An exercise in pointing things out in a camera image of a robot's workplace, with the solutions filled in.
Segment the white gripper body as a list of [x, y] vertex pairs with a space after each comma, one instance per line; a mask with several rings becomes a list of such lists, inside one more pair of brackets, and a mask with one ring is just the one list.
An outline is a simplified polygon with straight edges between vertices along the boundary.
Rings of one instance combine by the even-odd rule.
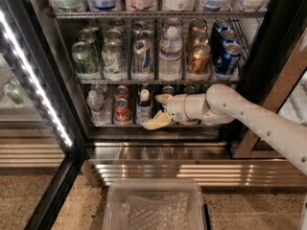
[[176, 118], [177, 100], [175, 98], [170, 99], [166, 103], [166, 110], [167, 110], [168, 116], [171, 119], [171, 122], [174, 123], [177, 120]]

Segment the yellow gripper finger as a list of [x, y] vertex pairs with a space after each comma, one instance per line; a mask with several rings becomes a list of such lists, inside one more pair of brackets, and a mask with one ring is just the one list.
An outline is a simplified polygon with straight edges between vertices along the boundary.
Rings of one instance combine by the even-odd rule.
[[159, 94], [155, 96], [155, 99], [161, 104], [167, 104], [173, 98], [171, 94]]
[[168, 112], [158, 111], [155, 116], [144, 122], [142, 126], [147, 130], [154, 130], [165, 127], [172, 122], [172, 117]]

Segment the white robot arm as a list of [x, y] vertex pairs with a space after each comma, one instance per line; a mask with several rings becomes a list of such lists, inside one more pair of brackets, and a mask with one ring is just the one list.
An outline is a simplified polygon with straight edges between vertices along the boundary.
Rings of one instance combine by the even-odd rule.
[[248, 101], [228, 85], [215, 83], [201, 94], [159, 94], [155, 99], [165, 109], [143, 124], [147, 130], [194, 119], [210, 125], [238, 120], [307, 174], [307, 127]]

